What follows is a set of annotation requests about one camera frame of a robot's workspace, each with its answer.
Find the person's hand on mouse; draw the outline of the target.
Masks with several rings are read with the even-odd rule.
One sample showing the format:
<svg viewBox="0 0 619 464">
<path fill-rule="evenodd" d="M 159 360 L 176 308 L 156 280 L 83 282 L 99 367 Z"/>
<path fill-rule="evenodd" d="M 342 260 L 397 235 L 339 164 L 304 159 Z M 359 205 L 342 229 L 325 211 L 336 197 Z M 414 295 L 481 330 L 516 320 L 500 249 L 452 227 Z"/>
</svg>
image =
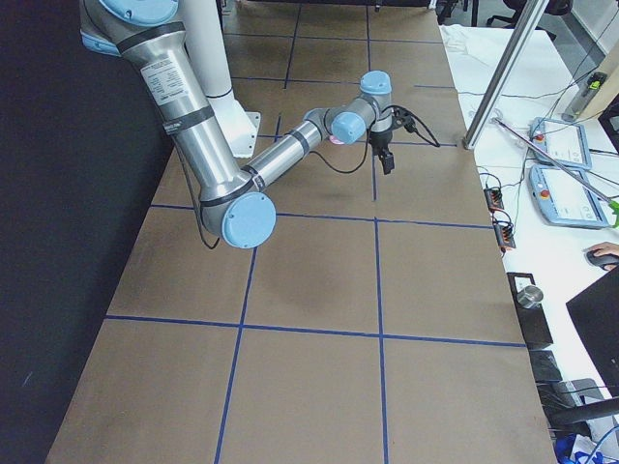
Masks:
<svg viewBox="0 0 619 464">
<path fill-rule="evenodd" d="M 610 242 L 602 242 L 588 248 L 595 256 L 614 255 L 619 256 L 619 246 Z"/>
</svg>

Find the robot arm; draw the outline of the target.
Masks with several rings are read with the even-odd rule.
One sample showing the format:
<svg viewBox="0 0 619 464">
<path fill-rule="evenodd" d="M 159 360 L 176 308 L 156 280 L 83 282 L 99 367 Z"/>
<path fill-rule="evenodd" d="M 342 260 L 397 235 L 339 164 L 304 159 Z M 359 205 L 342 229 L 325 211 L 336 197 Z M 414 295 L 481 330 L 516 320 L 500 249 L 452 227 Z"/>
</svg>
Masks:
<svg viewBox="0 0 619 464">
<path fill-rule="evenodd" d="M 260 117 L 236 100 L 212 1 L 83 1 L 81 37 L 90 50 L 121 57 L 141 75 L 181 161 L 200 191 L 192 198 L 200 230 L 253 248 L 272 234 L 276 209 L 266 188 L 324 140 L 371 136 L 387 156 L 395 128 L 390 77 L 366 73 L 360 93 L 340 107 L 316 108 L 256 153 Z"/>
</svg>

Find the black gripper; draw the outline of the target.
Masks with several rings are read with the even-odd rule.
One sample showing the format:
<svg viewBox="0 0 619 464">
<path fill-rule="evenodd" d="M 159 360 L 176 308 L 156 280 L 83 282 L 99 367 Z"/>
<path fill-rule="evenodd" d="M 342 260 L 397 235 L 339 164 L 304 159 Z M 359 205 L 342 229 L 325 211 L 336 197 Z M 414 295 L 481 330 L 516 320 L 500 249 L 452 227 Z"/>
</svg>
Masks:
<svg viewBox="0 0 619 464">
<path fill-rule="evenodd" d="M 372 154 L 379 158 L 383 175 L 390 174 L 395 169 L 395 159 L 389 147 L 392 139 L 393 133 L 390 130 L 369 133 L 368 143 Z"/>
</svg>

